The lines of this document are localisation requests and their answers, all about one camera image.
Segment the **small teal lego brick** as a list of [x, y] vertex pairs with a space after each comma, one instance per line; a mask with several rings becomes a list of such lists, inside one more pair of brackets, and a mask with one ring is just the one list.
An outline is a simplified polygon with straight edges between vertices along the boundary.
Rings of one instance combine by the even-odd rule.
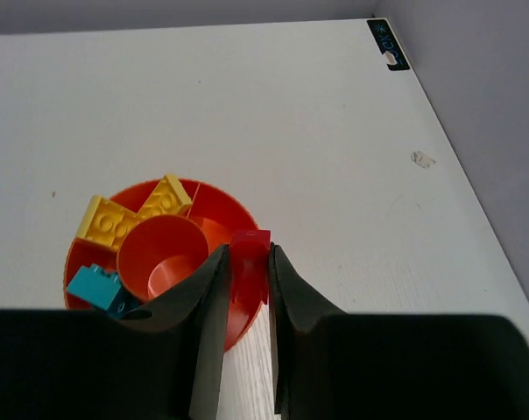
[[67, 292], [104, 311], [109, 311], [122, 298], [119, 275], [99, 265], [81, 266], [74, 275]]

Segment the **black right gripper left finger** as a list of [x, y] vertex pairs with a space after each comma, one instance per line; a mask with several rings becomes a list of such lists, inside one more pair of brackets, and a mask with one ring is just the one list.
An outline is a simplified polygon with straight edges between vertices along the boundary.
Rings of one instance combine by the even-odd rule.
[[0, 419], [213, 419], [229, 250], [121, 319], [0, 310]]

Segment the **small red lego slope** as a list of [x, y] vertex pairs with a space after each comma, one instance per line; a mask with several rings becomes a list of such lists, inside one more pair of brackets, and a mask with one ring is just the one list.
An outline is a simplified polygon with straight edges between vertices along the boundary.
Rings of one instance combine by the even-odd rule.
[[270, 230], [242, 230], [229, 244], [233, 300], [268, 303]]

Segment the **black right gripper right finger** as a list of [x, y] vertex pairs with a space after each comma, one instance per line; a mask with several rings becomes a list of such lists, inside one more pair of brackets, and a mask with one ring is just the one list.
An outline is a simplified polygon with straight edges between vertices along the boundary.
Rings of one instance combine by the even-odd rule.
[[269, 256], [284, 419], [529, 419], [529, 346], [490, 314], [347, 313]]

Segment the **teal arched lego brick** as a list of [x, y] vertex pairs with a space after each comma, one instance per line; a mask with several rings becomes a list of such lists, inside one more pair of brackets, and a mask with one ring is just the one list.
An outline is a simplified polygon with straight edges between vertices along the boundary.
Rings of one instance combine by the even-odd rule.
[[127, 313], [137, 309], [142, 303], [134, 296], [117, 297], [106, 313], [114, 319], [122, 319]]

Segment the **long yellow lego brick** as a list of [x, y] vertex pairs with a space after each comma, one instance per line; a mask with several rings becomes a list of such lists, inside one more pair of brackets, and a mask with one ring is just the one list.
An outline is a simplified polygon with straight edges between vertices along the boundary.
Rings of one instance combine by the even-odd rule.
[[126, 235], [141, 221], [141, 218], [131, 210], [94, 195], [75, 237], [95, 245], [117, 252]]

